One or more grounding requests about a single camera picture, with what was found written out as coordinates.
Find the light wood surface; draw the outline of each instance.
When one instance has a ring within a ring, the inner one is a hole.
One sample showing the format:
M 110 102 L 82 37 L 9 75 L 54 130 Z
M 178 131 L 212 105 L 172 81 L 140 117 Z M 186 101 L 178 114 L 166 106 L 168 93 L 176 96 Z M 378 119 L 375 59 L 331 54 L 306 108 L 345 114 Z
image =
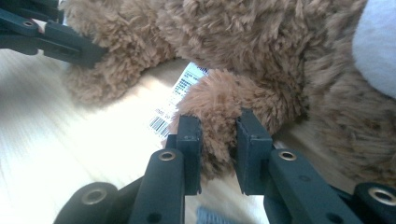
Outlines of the light wood surface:
M 120 189 L 140 177 L 159 149 L 145 128 L 150 114 L 187 63 L 161 64 L 114 104 L 86 108 L 62 85 L 65 63 L 1 49 L 0 223 L 52 223 L 81 187 L 103 181 Z M 240 223 L 267 223 L 262 197 L 242 195 L 234 177 L 187 197 L 186 223 L 195 223 L 200 205 Z

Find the screw hole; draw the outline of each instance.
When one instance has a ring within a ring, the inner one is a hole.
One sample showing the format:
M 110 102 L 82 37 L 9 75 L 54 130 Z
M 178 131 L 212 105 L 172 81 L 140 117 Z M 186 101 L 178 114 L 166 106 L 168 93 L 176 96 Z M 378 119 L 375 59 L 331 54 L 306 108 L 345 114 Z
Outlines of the screw hole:
M 281 151 L 279 152 L 279 157 L 282 158 L 285 161 L 295 161 L 297 160 L 297 157 L 288 151 Z
M 25 25 L 25 26 L 33 26 L 33 23 L 31 21 L 24 21 L 23 25 Z
M 176 157 L 176 154 L 171 151 L 165 151 L 160 154 L 160 160 L 162 161 L 171 161 Z
M 82 195 L 81 201 L 84 204 L 92 205 L 101 202 L 106 196 L 105 189 L 91 189 Z
M 387 192 L 384 189 L 379 188 L 371 188 L 369 189 L 369 194 L 372 196 L 376 201 L 380 203 L 384 203 L 390 206 L 396 206 L 396 196 Z
M 149 223 L 159 223 L 163 217 L 159 213 L 151 213 L 148 215 Z
M 326 214 L 326 218 L 329 219 L 330 222 L 332 222 L 332 223 L 336 223 L 336 224 L 344 223 L 344 220 L 340 216 L 338 216 L 334 213 Z

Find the teddy bear leg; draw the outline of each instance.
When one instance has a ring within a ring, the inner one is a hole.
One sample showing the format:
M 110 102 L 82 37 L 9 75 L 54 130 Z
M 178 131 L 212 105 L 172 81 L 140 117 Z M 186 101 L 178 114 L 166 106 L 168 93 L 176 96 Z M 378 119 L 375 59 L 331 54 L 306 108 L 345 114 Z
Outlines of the teddy bear leg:
M 236 151 L 235 119 L 242 107 L 250 108 L 272 134 L 289 120 L 302 113 L 300 102 L 288 98 L 288 88 L 276 88 L 255 82 L 247 76 L 228 71 L 210 70 L 207 77 L 191 86 L 177 105 L 178 111 L 169 126 L 177 132 L 180 115 L 194 116 L 203 131 L 202 180 L 222 177 L 233 172 Z
M 66 88 L 84 104 L 119 98 L 144 69 L 175 57 L 148 1 L 68 0 L 61 9 L 70 27 L 108 50 L 93 69 L 71 65 L 67 71 Z
M 369 86 L 353 63 L 338 67 L 337 79 L 309 89 L 309 116 L 324 152 L 356 183 L 396 187 L 396 102 Z

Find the brown teddy bear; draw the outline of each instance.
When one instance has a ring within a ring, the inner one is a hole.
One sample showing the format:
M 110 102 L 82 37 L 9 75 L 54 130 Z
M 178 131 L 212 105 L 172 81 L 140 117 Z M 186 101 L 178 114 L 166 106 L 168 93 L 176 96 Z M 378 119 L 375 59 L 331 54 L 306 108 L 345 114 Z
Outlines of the brown teddy bear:
M 357 182 L 396 186 L 396 101 L 357 69 L 352 39 L 366 0 L 67 0 L 67 23 L 107 48 L 66 86 L 85 104 L 121 97 L 140 73 L 182 57 L 211 69 L 179 103 L 202 122 L 203 175 L 233 169 L 235 118 L 251 108 L 270 134 L 306 114 Z

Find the teddy bear arm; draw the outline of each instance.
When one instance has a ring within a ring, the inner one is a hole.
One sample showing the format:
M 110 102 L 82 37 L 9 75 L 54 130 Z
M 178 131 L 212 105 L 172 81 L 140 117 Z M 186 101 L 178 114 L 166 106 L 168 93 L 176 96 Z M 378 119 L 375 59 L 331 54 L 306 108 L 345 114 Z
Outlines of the teddy bear arm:
M 181 115 L 198 118 L 203 131 L 202 179 L 229 175 L 233 173 L 236 152 L 235 121 L 241 116 L 242 108 L 252 109 L 272 134 L 301 113 L 300 102 L 289 100 L 290 94 L 286 87 L 263 85 L 226 70 L 210 70 L 177 105 L 169 130 L 177 132 Z
M 159 36 L 156 12 L 147 1 L 70 0 L 62 5 L 68 24 L 108 53 L 93 69 L 72 65 L 65 86 L 84 104 L 122 96 L 141 72 L 175 57 Z

